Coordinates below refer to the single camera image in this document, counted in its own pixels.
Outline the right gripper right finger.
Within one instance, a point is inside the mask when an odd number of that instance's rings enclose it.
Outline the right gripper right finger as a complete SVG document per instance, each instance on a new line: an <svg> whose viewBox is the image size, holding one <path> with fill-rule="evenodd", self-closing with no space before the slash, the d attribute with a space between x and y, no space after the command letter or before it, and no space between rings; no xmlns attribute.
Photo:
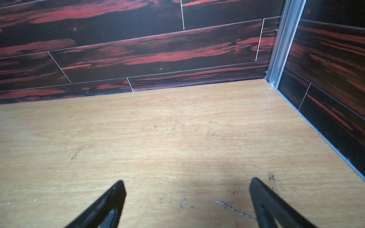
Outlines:
<svg viewBox="0 0 365 228"><path fill-rule="evenodd" d="M299 214L259 178L252 178L250 196L260 228L314 228L315 225Z"/></svg>

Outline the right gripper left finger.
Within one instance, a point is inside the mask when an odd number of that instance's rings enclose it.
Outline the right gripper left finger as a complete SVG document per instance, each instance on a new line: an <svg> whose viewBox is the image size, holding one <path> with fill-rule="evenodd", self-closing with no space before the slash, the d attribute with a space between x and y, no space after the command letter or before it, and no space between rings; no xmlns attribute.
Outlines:
<svg viewBox="0 0 365 228"><path fill-rule="evenodd" d="M126 196L124 182L119 180L66 227L117 228Z"/></svg>

